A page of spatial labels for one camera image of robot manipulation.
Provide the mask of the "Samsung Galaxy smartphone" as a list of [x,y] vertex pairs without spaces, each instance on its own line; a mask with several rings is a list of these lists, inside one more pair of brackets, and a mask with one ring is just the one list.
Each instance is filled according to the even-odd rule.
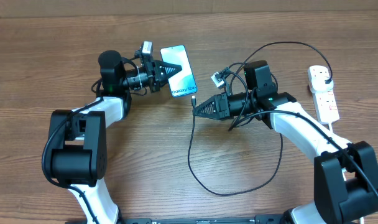
[[168,79],[173,97],[185,96],[197,92],[195,76],[191,69],[187,51],[184,45],[176,45],[160,49],[164,62],[180,65],[182,70]]

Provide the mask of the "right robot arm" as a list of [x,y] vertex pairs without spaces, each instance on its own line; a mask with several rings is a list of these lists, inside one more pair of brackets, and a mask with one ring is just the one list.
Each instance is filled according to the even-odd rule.
[[193,116],[232,119],[232,127],[256,118],[294,143],[313,162],[313,201],[281,215],[257,215],[256,223],[353,223],[378,212],[378,163],[373,147],[352,143],[313,119],[287,92],[279,93],[265,60],[244,66],[245,91],[225,91]]

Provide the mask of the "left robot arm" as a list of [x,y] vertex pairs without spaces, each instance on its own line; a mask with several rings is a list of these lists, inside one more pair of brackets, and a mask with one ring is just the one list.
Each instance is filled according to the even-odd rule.
[[107,128],[123,120],[131,106],[131,92],[159,91],[168,79],[182,71],[177,64],[153,59],[138,50],[132,64],[115,50],[98,57],[101,79],[94,102],[74,110],[55,110],[42,154],[42,171],[53,185],[68,189],[86,215],[86,223],[123,223],[121,210],[112,201],[104,176],[107,167]]

